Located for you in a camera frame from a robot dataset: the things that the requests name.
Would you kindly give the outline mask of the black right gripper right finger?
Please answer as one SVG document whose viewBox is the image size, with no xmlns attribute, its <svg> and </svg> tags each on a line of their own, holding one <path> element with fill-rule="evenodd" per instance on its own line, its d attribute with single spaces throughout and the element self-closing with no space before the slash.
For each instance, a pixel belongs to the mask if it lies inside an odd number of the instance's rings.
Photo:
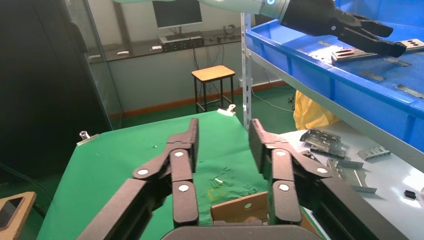
<svg viewBox="0 0 424 240">
<path fill-rule="evenodd" d="M 257 170 L 268 181 L 273 225 L 299 225 L 301 207 L 332 240 L 403 240 L 405 235 L 328 167 L 300 152 L 284 138 L 249 122 L 248 142 Z"/>
</svg>

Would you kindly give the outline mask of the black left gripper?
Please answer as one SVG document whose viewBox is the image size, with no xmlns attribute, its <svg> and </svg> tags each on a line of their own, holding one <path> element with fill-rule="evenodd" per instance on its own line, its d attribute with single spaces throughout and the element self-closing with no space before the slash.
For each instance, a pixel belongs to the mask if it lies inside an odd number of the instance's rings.
<svg viewBox="0 0 424 240">
<path fill-rule="evenodd" d="M 398 58 L 407 49 L 379 38 L 389 37 L 394 31 L 392 27 L 340 10 L 332 0 L 290 0 L 280 24 L 313 37 L 336 36 L 366 53 Z"/>
</svg>

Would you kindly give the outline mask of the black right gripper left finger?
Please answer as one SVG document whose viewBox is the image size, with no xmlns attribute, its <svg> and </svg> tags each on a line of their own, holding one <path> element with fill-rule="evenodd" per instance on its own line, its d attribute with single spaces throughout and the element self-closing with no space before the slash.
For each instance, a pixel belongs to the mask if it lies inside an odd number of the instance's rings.
<svg viewBox="0 0 424 240">
<path fill-rule="evenodd" d="M 199 148 L 199 120 L 171 135 L 164 151 L 133 171 L 78 236 L 80 240 L 138 240 L 153 212 L 172 196 L 173 226 L 197 226 L 199 210 L 193 173 Z"/>
</svg>

